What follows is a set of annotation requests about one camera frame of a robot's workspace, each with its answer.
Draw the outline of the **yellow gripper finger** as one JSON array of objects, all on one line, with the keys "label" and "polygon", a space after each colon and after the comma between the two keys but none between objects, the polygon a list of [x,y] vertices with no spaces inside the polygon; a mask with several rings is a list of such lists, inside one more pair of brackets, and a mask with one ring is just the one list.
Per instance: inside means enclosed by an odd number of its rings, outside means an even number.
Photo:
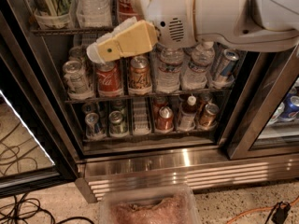
[{"label": "yellow gripper finger", "polygon": [[86,53],[94,63],[107,63],[150,52],[157,42],[154,25],[132,17],[115,27],[112,32],[97,38],[86,48]]},{"label": "yellow gripper finger", "polygon": [[150,2],[151,0],[130,0],[133,11],[142,17],[147,14]]}]

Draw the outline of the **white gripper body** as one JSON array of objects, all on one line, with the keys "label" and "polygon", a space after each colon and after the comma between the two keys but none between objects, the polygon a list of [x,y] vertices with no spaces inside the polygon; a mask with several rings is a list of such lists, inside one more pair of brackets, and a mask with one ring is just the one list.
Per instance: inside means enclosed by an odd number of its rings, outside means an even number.
[{"label": "white gripper body", "polygon": [[196,43],[194,0],[150,0],[145,18],[151,21],[158,41],[167,48],[187,48]]}]

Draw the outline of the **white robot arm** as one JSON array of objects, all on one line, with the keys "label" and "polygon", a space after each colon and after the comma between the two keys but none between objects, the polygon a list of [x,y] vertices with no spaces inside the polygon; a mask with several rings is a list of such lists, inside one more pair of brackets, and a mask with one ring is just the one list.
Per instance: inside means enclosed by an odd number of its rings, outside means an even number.
[{"label": "white robot arm", "polygon": [[299,42],[299,0],[131,0],[130,18],[87,47],[94,63],[153,50],[218,42],[229,48],[278,52]]}]

